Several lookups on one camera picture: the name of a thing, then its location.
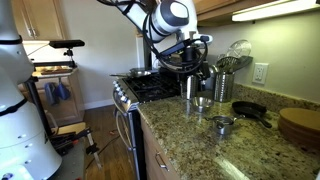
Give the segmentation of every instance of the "electrical outlet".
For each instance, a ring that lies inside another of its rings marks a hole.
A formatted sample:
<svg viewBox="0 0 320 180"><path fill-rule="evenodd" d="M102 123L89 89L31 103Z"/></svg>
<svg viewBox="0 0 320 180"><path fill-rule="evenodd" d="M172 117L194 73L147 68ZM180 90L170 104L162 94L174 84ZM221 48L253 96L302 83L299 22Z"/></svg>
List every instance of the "electrical outlet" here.
<svg viewBox="0 0 320 180"><path fill-rule="evenodd" d="M268 66L269 64L267 63L255 63L252 82L265 84L267 72L268 72Z"/></svg>

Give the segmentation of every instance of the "under-cabinet light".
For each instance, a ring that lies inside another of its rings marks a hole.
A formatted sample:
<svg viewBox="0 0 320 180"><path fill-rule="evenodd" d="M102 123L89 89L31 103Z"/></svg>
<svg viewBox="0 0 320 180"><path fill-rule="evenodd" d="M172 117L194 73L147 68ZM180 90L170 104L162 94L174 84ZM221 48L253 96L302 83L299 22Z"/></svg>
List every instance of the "under-cabinet light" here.
<svg viewBox="0 0 320 180"><path fill-rule="evenodd" d="M319 0L279 0L235 12L233 21L249 21L319 8Z"/></svg>

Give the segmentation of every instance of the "stove burner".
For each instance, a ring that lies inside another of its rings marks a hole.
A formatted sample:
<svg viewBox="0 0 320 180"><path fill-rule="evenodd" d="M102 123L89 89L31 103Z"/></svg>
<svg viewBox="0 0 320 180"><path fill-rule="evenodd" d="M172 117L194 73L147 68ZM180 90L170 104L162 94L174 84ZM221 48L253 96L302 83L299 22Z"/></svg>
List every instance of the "stove burner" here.
<svg viewBox="0 0 320 180"><path fill-rule="evenodd" d="M172 78L151 74L139 78L125 78L123 81L138 98L148 102L180 95L179 84Z"/></svg>

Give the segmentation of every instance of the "white robot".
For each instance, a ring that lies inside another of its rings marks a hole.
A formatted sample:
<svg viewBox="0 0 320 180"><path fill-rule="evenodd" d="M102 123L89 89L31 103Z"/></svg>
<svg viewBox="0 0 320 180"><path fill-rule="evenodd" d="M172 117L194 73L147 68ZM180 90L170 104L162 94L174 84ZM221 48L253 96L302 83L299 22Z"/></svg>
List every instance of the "white robot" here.
<svg viewBox="0 0 320 180"><path fill-rule="evenodd" d="M148 13L143 1L99 2L116 6L144 34L153 53L164 64L174 65L178 74L199 71L212 37L197 30L192 0L163 0ZM177 44L158 52L153 43L172 33ZM183 61L170 61L179 52ZM26 101L17 85L34 70L15 27L10 0L0 0L0 177L2 179L47 179L61 165L62 158L52 147L34 104Z"/></svg>

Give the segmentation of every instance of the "wooden cabinet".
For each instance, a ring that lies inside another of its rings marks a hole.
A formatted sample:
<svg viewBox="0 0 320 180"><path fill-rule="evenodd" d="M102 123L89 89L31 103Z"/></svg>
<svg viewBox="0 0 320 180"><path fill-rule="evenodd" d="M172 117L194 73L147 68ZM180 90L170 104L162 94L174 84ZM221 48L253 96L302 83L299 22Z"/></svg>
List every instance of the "wooden cabinet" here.
<svg viewBox="0 0 320 180"><path fill-rule="evenodd" d="M141 119L141 127L144 138L144 151L147 169L147 177L149 180L178 180L179 175L173 168L169 159L159 143L151 133L150 128L144 119Z"/></svg>
<svg viewBox="0 0 320 180"><path fill-rule="evenodd" d="M232 22L234 12L275 0L193 0L199 26L222 26Z"/></svg>
<svg viewBox="0 0 320 180"><path fill-rule="evenodd" d="M12 0L13 15L24 40L64 39L59 0Z"/></svg>
<svg viewBox="0 0 320 180"><path fill-rule="evenodd" d="M39 79L39 82L36 82L43 109L52 114L59 126L82 122L84 104L77 72L72 73L70 76L61 77L62 84L70 91L71 96L67 100L60 99L58 104L50 105L47 101L44 85L48 82L53 82L57 86L59 84L59 78ZM22 85L19 85L19 88L31 101L26 88Z"/></svg>

